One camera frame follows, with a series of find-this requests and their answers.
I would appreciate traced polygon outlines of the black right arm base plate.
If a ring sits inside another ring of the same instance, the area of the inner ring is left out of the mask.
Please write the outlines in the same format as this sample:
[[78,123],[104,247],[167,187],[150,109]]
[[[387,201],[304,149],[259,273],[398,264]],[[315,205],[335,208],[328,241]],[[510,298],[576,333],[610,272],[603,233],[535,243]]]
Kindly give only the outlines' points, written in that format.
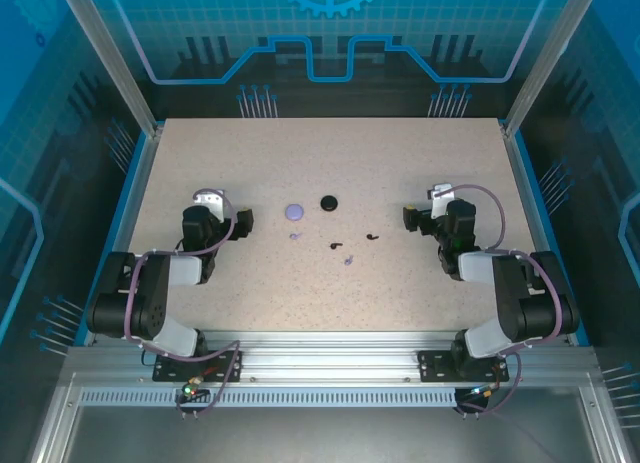
[[451,351],[425,350],[417,353],[422,383],[507,382],[506,363],[497,357],[474,359]]

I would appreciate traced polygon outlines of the aluminium table side rail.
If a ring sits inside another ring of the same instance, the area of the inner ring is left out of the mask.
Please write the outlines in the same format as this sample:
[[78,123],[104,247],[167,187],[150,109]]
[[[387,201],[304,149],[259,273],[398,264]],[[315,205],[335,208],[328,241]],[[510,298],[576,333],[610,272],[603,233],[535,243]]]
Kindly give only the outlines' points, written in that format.
[[136,144],[96,273],[89,290],[87,305],[81,318],[80,327],[75,336],[75,346],[87,346],[93,341],[92,333],[89,331],[86,323],[89,306],[97,289],[108,254],[111,251],[122,251],[129,248],[163,129],[164,124],[161,123],[154,136],[146,136],[142,133]]
[[525,141],[520,131],[513,136],[505,136],[504,140],[534,248],[538,251],[550,250],[558,257],[561,271],[567,280],[569,294],[574,297]]

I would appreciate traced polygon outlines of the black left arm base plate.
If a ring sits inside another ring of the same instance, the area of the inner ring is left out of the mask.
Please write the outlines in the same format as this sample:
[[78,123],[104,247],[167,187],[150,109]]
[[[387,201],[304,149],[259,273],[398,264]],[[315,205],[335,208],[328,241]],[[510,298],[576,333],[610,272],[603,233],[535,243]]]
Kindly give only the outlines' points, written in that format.
[[197,363],[157,356],[152,379],[154,382],[185,383],[192,377],[204,376],[207,383],[221,383],[230,367],[233,354],[233,350],[226,351],[215,358]]

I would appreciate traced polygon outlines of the aluminium mounting rail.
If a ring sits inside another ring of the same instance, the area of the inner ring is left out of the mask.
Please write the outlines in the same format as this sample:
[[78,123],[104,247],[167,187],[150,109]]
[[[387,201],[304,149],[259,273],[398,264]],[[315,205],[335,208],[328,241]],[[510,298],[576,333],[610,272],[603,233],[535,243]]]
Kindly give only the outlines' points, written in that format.
[[[239,341],[242,387],[416,387],[417,354],[448,350],[452,331],[209,331],[213,349]],[[100,338],[67,353],[61,386],[148,387],[151,371],[140,349]],[[588,387],[603,382],[591,347],[560,339],[520,352],[521,384],[527,388]]]

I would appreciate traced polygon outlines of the aluminium frame post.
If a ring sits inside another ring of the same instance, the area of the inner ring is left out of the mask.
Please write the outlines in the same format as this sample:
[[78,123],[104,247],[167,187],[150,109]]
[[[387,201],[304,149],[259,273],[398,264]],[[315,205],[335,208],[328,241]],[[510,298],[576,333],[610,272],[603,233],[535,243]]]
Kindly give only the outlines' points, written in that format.
[[141,131],[154,138],[156,119],[93,0],[65,0]]
[[512,139],[524,122],[557,62],[565,52],[593,0],[567,0],[555,26],[525,79],[505,122],[503,136]]

